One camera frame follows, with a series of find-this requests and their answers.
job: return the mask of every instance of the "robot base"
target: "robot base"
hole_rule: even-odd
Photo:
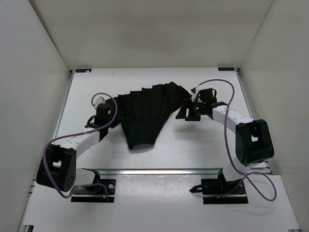
[[[114,203],[116,179],[99,179],[97,182],[106,186],[109,195],[108,203]],[[71,202],[107,203],[107,198],[103,194],[103,188],[101,187],[89,187],[87,189],[80,188],[74,190]]]
[[[202,179],[201,182],[203,186],[203,204],[248,204],[246,189],[243,182],[232,193],[219,198],[207,198],[207,196],[219,195],[229,192],[231,189],[234,188],[233,185],[228,187],[230,190],[222,190],[222,188],[220,187],[221,184],[218,179]]]

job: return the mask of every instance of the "cable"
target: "cable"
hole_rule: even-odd
[[[227,151],[227,155],[228,155],[228,158],[232,164],[232,167],[234,168],[234,170],[240,174],[240,175],[243,175],[243,178],[238,182],[238,184],[231,190],[229,191],[228,193],[224,193],[224,194],[218,194],[218,195],[212,195],[212,196],[207,196],[207,197],[204,197],[204,198],[214,198],[214,197],[222,197],[222,196],[226,196],[228,194],[230,194],[231,192],[233,192],[235,189],[238,188],[238,186],[242,183],[242,181],[246,178],[250,184],[255,188],[255,190],[267,201],[269,202],[273,202],[274,200],[276,200],[277,198],[277,190],[276,190],[276,187],[274,185],[274,183],[272,182],[272,180],[267,176],[265,175],[264,173],[261,173],[261,172],[250,172],[250,173],[243,173],[241,171],[239,171],[235,164],[233,163],[233,159],[232,159],[232,156],[231,156],[231,153],[230,153],[230,149],[229,149],[229,146],[228,146],[228,141],[227,141],[227,115],[228,115],[228,111],[229,111],[229,108],[230,108],[230,105],[231,105],[231,102],[235,96],[235,88],[233,86],[233,84],[229,81],[226,81],[226,80],[223,80],[223,79],[211,79],[211,80],[207,80],[207,81],[204,81],[202,83],[200,83],[199,85],[197,85],[195,88],[199,87],[200,85],[202,84],[205,84],[207,82],[211,82],[211,81],[222,81],[222,82],[226,82],[228,83],[231,87],[232,87],[232,96],[226,106],[226,111],[225,111],[225,118],[224,118],[224,140],[225,140],[225,146],[226,146],[226,151]],[[271,183],[271,185],[273,186],[274,188],[274,197],[272,199],[269,199],[267,198],[264,194],[261,193],[261,191],[257,188],[257,186],[252,182],[252,180],[248,177],[249,175],[252,175],[252,174],[260,174],[262,176],[264,176],[267,180],[269,180],[269,182]]]
[[[96,192],[91,192],[89,190],[87,190],[87,192],[89,192],[90,194],[96,194],[96,193],[98,193],[100,191],[100,189],[101,189],[101,186],[99,186],[99,188],[98,188],[98,190]]]
[[[94,99],[97,95],[99,95],[99,94],[106,95],[106,96],[110,97],[110,98],[112,99],[112,101],[114,102],[114,104],[115,104],[115,113],[114,113],[112,119],[110,120],[110,122],[107,123],[107,124],[105,124],[104,126],[101,126],[101,127],[99,127],[99,128],[93,129],[93,130],[89,130],[89,131],[86,131],[86,132],[80,132],[80,133],[76,133],[76,134],[64,135],[64,136],[60,136],[60,137],[57,137],[57,138],[55,138],[55,139],[52,139],[51,141],[49,141],[49,142],[45,145],[44,150],[43,150],[43,164],[44,164],[44,168],[45,168],[45,170],[46,170],[47,176],[48,176],[50,182],[52,183],[52,185],[54,186],[54,188],[55,188],[55,189],[57,190],[57,192],[60,194],[60,196],[63,197],[63,198],[65,198],[65,199],[69,198],[69,197],[72,195],[72,193],[73,193],[73,191],[74,191],[75,189],[78,189],[78,188],[87,188],[87,187],[92,187],[92,186],[101,186],[101,187],[104,188],[104,190],[105,190],[105,192],[106,192],[107,202],[109,201],[108,191],[107,191],[106,187],[105,187],[103,184],[101,184],[101,183],[94,183],[94,184],[81,185],[81,186],[74,186],[74,187],[71,189],[71,191],[70,191],[70,193],[69,193],[68,195],[64,195],[63,192],[62,192],[62,191],[60,190],[60,188],[58,187],[58,185],[57,185],[57,183],[55,182],[55,180],[53,179],[53,176],[52,176],[52,174],[51,174],[51,172],[50,172],[50,170],[49,170],[49,168],[48,168],[48,164],[47,164],[47,160],[46,160],[46,151],[47,151],[48,146],[49,146],[51,143],[53,143],[53,142],[55,142],[55,141],[57,141],[57,140],[60,140],[60,139],[65,139],[65,138],[74,137],[74,136],[80,136],[80,135],[83,135],[83,134],[91,134],[91,133],[100,131],[101,129],[104,129],[104,128],[106,128],[106,127],[108,127],[108,126],[110,126],[110,125],[112,124],[112,122],[115,120],[115,118],[116,118],[116,116],[117,116],[117,111],[118,111],[117,103],[116,103],[115,99],[114,99],[111,95],[109,95],[109,94],[107,94],[107,93],[96,93],[96,94],[92,97],[91,103],[92,103],[93,99]]]

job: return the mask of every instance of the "black cloth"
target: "black cloth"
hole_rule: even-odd
[[[114,98],[118,105],[117,119],[111,128],[121,123],[129,149],[138,144],[154,145],[170,114],[181,106],[184,98],[190,97],[187,90],[174,82],[118,95]],[[112,100],[106,103],[114,112]]]

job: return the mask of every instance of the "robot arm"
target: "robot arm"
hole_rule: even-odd
[[[96,100],[94,108],[96,115],[88,120],[86,128],[96,129],[106,125],[113,116],[111,106],[105,103],[103,97]],[[47,148],[48,168],[57,186],[63,192],[69,191],[73,186],[93,184],[99,180],[99,175],[94,171],[76,169],[76,159],[91,146],[100,142],[107,135],[108,127],[93,133],[87,133],[87,131],[89,129],[84,129],[81,132],[84,133],[83,135],[50,144]],[[40,185],[54,188],[44,168],[43,160],[40,163],[36,181]]]
[[[192,89],[192,92],[193,97],[184,99],[176,119],[200,121],[201,115],[207,115],[224,125],[227,104],[217,102],[216,91],[209,88],[200,91]],[[247,118],[229,109],[226,126],[236,135],[236,157],[233,163],[239,172],[245,174],[255,165],[273,157],[274,148],[264,120]],[[231,163],[218,173],[223,185],[234,183],[242,177]]]

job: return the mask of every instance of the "black joint motor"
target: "black joint motor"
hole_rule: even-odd
[[[86,128],[97,129],[109,123],[112,119],[112,109],[109,104],[102,103],[97,107],[95,116],[89,118]],[[108,134],[108,127],[100,130],[100,141]]]
[[[199,98],[207,105],[211,105],[217,102],[217,91],[213,88],[202,89],[199,91]]]
[[[236,125],[236,155],[245,166],[274,156],[267,123],[260,119]]]
[[[59,145],[50,144],[46,151],[46,161],[49,171],[61,191],[69,191],[76,176],[76,151],[73,148],[62,148]],[[36,181],[39,185],[54,188],[41,160]]]

